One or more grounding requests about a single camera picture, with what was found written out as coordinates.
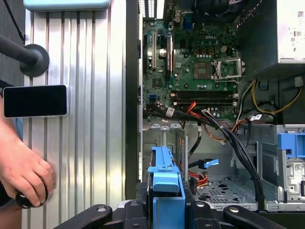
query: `phone screen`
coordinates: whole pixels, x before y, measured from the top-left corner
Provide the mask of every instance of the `phone screen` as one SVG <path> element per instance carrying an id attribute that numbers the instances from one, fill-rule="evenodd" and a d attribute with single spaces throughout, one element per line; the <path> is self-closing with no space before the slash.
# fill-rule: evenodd
<path id="1" fill-rule="evenodd" d="M 66 115 L 67 87 L 6 87 L 3 101 L 6 118 Z"/>

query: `chip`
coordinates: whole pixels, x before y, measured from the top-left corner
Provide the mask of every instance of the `chip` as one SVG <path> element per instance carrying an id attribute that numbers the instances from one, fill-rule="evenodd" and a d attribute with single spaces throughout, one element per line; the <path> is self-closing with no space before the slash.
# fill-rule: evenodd
<path id="1" fill-rule="evenodd" d="M 152 87 L 160 88 L 161 87 L 161 79 L 152 79 Z"/>
<path id="2" fill-rule="evenodd" d="M 194 79 L 210 79 L 211 68 L 208 62 L 194 63 Z"/>

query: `metal side panel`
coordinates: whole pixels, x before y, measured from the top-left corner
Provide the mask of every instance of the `metal side panel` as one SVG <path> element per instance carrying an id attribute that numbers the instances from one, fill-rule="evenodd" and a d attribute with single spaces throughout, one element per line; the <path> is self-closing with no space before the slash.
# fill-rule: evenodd
<path id="1" fill-rule="evenodd" d="M 23 229 L 51 229 L 94 204 L 125 199 L 126 2 L 104 11 L 26 11 L 26 44 L 50 55 L 25 86 L 65 84 L 69 114 L 24 119 L 24 142 L 55 171 L 47 204 L 23 210 Z"/>

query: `pci slot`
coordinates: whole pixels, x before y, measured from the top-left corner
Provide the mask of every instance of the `pci slot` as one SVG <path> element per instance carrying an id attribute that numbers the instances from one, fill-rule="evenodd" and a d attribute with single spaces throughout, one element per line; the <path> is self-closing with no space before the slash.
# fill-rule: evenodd
<path id="1" fill-rule="evenodd" d="M 152 68 L 157 68 L 157 33 L 152 33 Z"/>

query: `black plastic base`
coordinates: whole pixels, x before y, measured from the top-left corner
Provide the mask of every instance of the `black plastic base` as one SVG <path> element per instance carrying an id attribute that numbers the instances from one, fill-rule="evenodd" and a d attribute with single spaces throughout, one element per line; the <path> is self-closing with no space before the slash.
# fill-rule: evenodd
<path id="1" fill-rule="evenodd" d="M 24 63 L 20 62 L 21 72 L 29 77 L 37 77 L 44 74 L 50 64 L 48 52 L 43 47 L 37 44 L 29 44 L 24 46 L 24 48 L 36 54 L 37 62 L 33 66 L 27 66 Z"/>

